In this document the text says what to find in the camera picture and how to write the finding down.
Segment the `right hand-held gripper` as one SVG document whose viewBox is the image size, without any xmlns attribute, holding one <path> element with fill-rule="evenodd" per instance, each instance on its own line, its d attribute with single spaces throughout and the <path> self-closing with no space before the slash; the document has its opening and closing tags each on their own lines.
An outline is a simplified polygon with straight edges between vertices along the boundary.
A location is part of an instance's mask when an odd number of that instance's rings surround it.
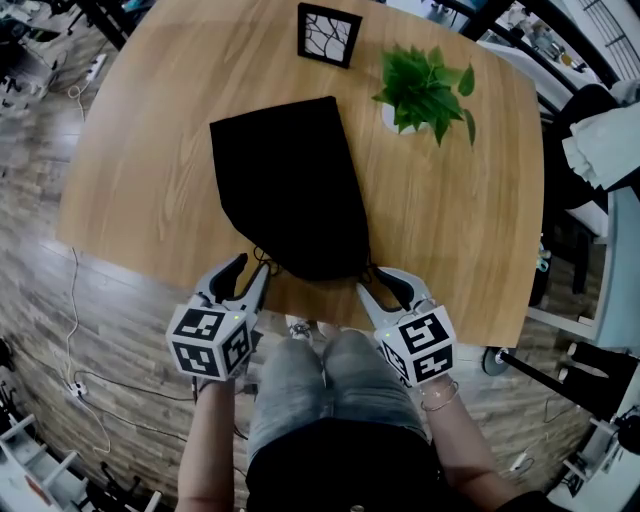
<svg viewBox="0 0 640 512">
<path fill-rule="evenodd" d="M 424 281 L 406 271 L 376 266 L 373 274 L 404 310 L 431 297 Z M 457 338 L 443 305 L 401 315 L 400 309 L 385 309 L 363 284 L 358 283 L 356 290 L 377 329 L 374 339 L 383 358 L 407 387 L 420 386 L 452 369 Z"/>
</svg>

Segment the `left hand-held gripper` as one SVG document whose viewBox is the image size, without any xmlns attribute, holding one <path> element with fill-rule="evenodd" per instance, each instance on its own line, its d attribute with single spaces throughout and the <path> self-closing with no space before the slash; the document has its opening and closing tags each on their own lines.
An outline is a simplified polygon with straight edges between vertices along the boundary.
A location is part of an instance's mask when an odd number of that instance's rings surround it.
<svg viewBox="0 0 640 512">
<path fill-rule="evenodd" d="M 261 263 L 244 291 L 235 297 L 237 279 L 247 262 L 248 255 L 239 253 L 217 265 L 200 278 L 197 294 L 176 307 L 166 340 L 179 372 L 228 381 L 254 351 L 252 332 L 264 304 L 271 267 Z M 221 304 L 232 298 L 233 309 Z"/>
</svg>

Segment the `black drawstring bag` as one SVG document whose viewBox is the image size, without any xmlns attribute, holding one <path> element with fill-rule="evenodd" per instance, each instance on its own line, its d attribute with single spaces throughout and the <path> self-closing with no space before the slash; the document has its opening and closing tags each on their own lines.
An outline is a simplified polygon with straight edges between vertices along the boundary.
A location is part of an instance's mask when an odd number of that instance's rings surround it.
<svg viewBox="0 0 640 512">
<path fill-rule="evenodd" d="M 365 275 L 367 216 L 335 97 L 256 110 L 209 130 L 220 203 L 241 235 L 305 281 Z"/>
</svg>

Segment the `person's right forearm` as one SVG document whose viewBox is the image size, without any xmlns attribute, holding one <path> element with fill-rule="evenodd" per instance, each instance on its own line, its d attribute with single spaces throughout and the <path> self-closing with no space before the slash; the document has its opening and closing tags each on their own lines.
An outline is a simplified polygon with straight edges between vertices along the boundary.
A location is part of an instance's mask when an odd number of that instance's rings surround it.
<svg viewBox="0 0 640 512">
<path fill-rule="evenodd" d="M 496 512 L 515 499 L 519 491 L 498 474 L 490 447 L 459 396 L 458 384 L 444 374 L 420 390 L 448 484 L 483 512 Z"/>
</svg>

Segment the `person's left forearm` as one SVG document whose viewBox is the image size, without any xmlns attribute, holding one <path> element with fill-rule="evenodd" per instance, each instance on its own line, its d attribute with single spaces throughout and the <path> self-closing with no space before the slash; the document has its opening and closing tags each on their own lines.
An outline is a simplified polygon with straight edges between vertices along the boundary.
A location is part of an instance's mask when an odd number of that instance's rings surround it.
<svg viewBox="0 0 640 512">
<path fill-rule="evenodd" d="M 235 382 L 198 393 L 178 474 L 175 512 L 233 512 Z"/>
</svg>

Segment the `person's left shoe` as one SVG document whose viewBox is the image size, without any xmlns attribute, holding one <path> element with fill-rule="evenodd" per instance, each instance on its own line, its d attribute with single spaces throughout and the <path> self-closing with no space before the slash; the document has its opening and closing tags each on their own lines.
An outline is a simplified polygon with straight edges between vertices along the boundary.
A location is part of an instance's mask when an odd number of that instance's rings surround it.
<svg viewBox="0 0 640 512">
<path fill-rule="evenodd" d="M 313 344 L 311 325 L 306 319 L 293 315 L 286 315 L 285 322 L 289 335 L 292 339 L 304 341 L 309 345 Z"/>
</svg>

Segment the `black barbell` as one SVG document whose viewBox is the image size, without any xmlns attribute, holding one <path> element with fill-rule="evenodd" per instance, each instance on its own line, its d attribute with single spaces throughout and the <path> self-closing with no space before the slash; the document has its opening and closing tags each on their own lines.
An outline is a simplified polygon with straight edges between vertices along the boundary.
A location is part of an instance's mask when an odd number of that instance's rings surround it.
<svg viewBox="0 0 640 512">
<path fill-rule="evenodd" d="M 483 371 L 489 376 L 498 376 L 508 366 L 516 368 L 598 419 L 610 420 L 616 414 L 631 381 L 631 377 L 624 373 L 613 373 L 607 377 L 587 373 L 577 383 L 567 385 L 519 360 L 515 352 L 515 349 L 488 347 L 482 358 Z"/>
</svg>

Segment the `person's grey jeans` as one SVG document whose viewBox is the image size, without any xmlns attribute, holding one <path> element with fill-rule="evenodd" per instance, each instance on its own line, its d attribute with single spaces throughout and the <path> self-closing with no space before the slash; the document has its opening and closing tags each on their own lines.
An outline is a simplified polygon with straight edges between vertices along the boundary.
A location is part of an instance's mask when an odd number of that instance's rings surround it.
<svg viewBox="0 0 640 512">
<path fill-rule="evenodd" d="M 396 373 L 355 330 L 330 341 L 321 356 L 309 342 L 289 337 L 265 361 L 250 423 L 248 458 L 317 420 L 401 428 L 427 438 L 418 412 Z"/>
</svg>

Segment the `person's black shirt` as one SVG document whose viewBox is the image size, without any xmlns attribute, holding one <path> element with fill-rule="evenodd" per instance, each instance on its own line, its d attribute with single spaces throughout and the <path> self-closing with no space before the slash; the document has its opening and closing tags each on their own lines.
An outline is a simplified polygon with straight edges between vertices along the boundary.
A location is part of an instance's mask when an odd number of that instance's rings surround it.
<svg viewBox="0 0 640 512">
<path fill-rule="evenodd" d="M 433 440 L 397 427 L 322 419 L 261 449 L 248 512 L 483 512 L 452 488 Z M 540 491 L 496 512 L 568 512 Z"/>
</svg>

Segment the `green plant in white pot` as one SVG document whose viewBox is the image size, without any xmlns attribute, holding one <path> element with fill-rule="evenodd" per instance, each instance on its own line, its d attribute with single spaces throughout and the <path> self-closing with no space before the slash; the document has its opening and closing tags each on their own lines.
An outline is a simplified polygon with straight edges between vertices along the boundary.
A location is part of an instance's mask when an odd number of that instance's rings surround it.
<svg viewBox="0 0 640 512">
<path fill-rule="evenodd" d="M 460 100 L 475 90 L 475 70 L 449 67 L 440 47 L 430 51 L 399 45 L 382 52 L 382 89 L 373 100 L 391 109 L 391 129 L 398 134 L 430 127 L 440 144 L 454 121 L 476 140 L 476 123 Z"/>
</svg>

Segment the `white side desk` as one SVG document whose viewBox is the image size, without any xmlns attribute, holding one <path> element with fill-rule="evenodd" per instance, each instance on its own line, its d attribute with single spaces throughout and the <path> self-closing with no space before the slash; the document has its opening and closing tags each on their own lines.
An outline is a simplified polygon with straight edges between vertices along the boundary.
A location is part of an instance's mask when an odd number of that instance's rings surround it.
<svg viewBox="0 0 640 512">
<path fill-rule="evenodd" d="M 608 195 L 604 270 L 595 315 L 567 319 L 534 307 L 527 317 L 580 336 L 600 348 L 640 356 L 640 199 L 626 187 Z"/>
</svg>

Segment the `long white power strip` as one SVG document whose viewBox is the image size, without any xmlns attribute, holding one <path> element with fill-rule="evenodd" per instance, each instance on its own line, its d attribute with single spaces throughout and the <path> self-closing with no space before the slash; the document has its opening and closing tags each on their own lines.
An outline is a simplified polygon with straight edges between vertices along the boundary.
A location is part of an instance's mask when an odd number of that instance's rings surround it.
<svg viewBox="0 0 640 512">
<path fill-rule="evenodd" d="M 99 75 L 102 67 L 105 64 L 106 59 L 107 59 L 107 54 L 100 53 L 91 61 L 90 67 L 85 77 L 85 80 L 87 83 L 91 83 L 96 79 L 96 77 Z"/>
</svg>

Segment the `black office chair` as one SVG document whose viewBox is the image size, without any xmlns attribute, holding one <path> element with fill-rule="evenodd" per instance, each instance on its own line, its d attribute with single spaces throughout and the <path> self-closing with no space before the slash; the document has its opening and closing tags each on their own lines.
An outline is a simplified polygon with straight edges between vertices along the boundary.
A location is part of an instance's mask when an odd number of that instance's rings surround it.
<svg viewBox="0 0 640 512">
<path fill-rule="evenodd" d="M 603 87 L 595 84 L 581 88 L 563 107 L 551 125 L 543 131 L 544 150 L 544 207 L 542 235 L 549 242 L 558 215 L 594 201 L 608 212 L 607 193 L 594 189 L 576 175 L 567 163 L 562 141 L 571 137 L 570 126 L 594 115 L 617 107 L 615 99 Z"/>
</svg>

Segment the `black metal balcony railing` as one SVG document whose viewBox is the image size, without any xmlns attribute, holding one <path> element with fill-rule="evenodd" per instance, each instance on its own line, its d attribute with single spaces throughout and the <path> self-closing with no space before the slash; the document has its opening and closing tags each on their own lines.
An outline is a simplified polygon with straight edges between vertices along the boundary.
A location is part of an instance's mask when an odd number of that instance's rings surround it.
<svg viewBox="0 0 640 512">
<path fill-rule="evenodd" d="M 507 61 L 535 86 L 551 120 L 587 85 L 620 81 L 609 61 L 552 0 L 439 0 L 465 18 L 459 33 Z"/>
</svg>

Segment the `black picture frame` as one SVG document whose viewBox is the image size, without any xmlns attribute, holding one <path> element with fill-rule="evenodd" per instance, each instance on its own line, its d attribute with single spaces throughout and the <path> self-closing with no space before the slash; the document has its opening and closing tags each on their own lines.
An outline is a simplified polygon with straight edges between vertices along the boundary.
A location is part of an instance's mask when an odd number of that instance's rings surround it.
<svg viewBox="0 0 640 512">
<path fill-rule="evenodd" d="M 361 16 L 301 2 L 297 9 L 297 53 L 348 69 L 361 23 Z"/>
</svg>

